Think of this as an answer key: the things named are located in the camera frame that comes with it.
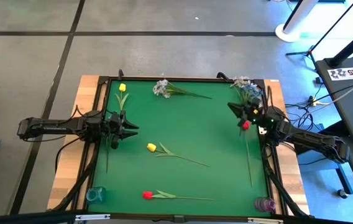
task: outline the red object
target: red object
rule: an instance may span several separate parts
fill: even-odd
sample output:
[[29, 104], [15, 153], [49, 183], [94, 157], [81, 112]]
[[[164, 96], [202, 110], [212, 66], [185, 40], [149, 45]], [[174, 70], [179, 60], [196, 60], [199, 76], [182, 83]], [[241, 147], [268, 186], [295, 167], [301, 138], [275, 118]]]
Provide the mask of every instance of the red object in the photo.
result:
[[250, 128], [250, 123], [248, 121], [245, 121], [243, 124], [243, 129], [248, 130]]
[[153, 193], [152, 192], [144, 192], [143, 198], [144, 199], [152, 199]]

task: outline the sticker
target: sticker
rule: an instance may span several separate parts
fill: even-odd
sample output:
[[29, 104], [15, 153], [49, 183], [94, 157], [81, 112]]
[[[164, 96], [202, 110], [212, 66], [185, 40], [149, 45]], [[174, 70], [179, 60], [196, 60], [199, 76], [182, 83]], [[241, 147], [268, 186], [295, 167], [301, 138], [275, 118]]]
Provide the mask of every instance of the sticker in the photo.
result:
[[327, 71], [332, 81], [353, 79], [353, 67], [330, 69]]

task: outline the green surface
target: green surface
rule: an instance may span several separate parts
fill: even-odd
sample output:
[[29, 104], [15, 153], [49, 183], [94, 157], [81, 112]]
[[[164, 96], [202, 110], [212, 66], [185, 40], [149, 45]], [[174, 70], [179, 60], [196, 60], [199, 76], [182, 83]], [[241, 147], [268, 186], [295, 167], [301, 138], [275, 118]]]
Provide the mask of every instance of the green surface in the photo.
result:
[[[106, 202], [90, 205], [91, 212], [269, 216], [254, 208], [257, 197], [266, 197], [264, 169], [257, 128], [246, 132], [250, 149], [253, 187], [247, 166], [245, 138], [239, 137], [238, 119], [227, 102], [238, 102], [229, 83], [173, 82], [187, 91], [212, 100], [174, 95], [166, 99], [152, 92], [156, 82], [126, 81], [124, 105], [127, 119], [138, 125], [138, 135], [109, 151], [102, 141], [93, 187], [104, 187]], [[120, 82], [111, 84], [108, 110], [119, 111], [114, 96]], [[174, 157], [155, 157], [147, 143], [161, 142], [173, 153], [210, 167]], [[143, 191], [161, 190], [181, 197], [215, 200], [142, 198]]]

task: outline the white pole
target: white pole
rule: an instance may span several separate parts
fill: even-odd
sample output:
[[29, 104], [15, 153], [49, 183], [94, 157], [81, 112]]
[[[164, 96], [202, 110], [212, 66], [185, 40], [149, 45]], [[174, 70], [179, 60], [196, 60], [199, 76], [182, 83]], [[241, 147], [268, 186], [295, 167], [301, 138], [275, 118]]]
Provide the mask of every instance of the white pole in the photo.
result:
[[287, 19], [286, 24], [276, 27], [276, 36], [285, 42], [295, 42], [300, 39], [300, 24], [319, 0], [301, 0]]

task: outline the metal bracket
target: metal bracket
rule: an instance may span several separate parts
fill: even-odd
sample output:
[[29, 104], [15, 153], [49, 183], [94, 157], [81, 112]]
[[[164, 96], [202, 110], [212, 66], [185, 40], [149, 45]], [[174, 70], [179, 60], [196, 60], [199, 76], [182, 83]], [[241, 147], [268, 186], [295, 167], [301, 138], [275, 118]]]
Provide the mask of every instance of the metal bracket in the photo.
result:
[[119, 78], [117, 80], [121, 81], [123, 76], [124, 76], [124, 72], [122, 72], [122, 70], [119, 69]]
[[100, 214], [100, 215], [76, 215], [76, 221], [105, 220], [105, 219], [110, 219], [110, 214]]
[[258, 127], [258, 130], [259, 130], [259, 134], [266, 134], [267, 132], [263, 127]]
[[218, 72], [216, 75], [217, 78], [222, 78], [225, 81], [231, 81], [223, 72]]
[[284, 221], [283, 220], [267, 219], [267, 218], [248, 218], [248, 223], [284, 224]]
[[183, 215], [174, 215], [173, 222], [174, 223], [185, 223], [186, 222], [185, 216], [183, 216]]

